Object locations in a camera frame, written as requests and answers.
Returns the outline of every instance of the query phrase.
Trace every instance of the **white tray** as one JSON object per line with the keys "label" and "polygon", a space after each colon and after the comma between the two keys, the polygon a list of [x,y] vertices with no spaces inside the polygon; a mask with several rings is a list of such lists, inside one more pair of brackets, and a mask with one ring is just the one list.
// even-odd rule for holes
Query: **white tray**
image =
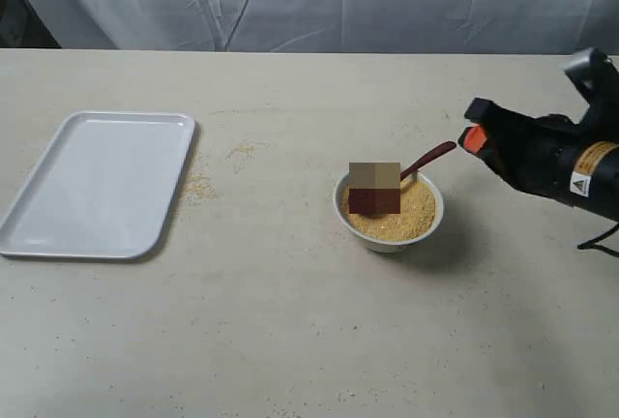
{"label": "white tray", "polygon": [[161,234],[194,126],[172,113],[70,116],[0,223],[0,254],[145,254]]}

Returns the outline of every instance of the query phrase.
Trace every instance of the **warning label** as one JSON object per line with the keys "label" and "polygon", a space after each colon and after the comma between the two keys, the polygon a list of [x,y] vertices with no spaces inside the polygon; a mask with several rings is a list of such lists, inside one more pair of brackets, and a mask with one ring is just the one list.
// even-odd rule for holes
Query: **warning label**
{"label": "warning label", "polygon": [[591,176],[573,172],[572,178],[570,179],[570,192],[588,197],[590,184]]}
{"label": "warning label", "polygon": [[592,176],[604,155],[617,147],[619,145],[613,142],[596,142],[590,145],[577,160],[574,172]]}

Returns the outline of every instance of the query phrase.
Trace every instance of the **granular food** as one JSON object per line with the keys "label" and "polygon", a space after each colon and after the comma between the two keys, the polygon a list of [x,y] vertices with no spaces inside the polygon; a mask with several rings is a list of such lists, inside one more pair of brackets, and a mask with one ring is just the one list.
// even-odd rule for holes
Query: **granular food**
{"label": "granular food", "polygon": [[349,187],[341,198],[343,216],[359,232],[382,241],[407,241],[424,234],[434,221],[434,194],[421,180],[402,181],[399,214],[357,215],[348,210]]}

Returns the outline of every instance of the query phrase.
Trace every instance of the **yellow label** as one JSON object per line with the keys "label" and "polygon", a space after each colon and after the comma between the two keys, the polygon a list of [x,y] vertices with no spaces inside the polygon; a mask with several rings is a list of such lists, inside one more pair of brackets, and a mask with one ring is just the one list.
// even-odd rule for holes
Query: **yellow label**
{"label": "yellow label", "polygon": [[574,166],[574,172],[592,176],[593,172],[598,167],[598,164],[608,152],[616,149],[619,145],[613,142],[596,142],[590,145],[580,155],[580,158]]}

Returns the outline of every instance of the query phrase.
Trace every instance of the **spoon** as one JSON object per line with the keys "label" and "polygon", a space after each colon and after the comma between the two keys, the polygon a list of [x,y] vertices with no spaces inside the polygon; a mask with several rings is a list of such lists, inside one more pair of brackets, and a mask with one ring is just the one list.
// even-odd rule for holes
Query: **spoon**
{"label": "spoon", "polygon": [[439,157],[442,157],[443,155],[447,154],[448,152],[451,152],[456,147],[457,147],[457,144],[455,142],[453,142],[452,140],[448,140],[446,142],[443,142],[442,144],[438,144],[436,147],[431,149],[429,152],[427,152],[426,154],[422,155],[417,162],[415,162],[414,164],[409,166],[407,169],[405,169],[399,175],[399,180],[403,181],[407,176],[413,175],[412,180],[416,181],[417,180],[417,170],[419,168],[421,168],[422,166],[426,166],[430,162],[438,159]]}

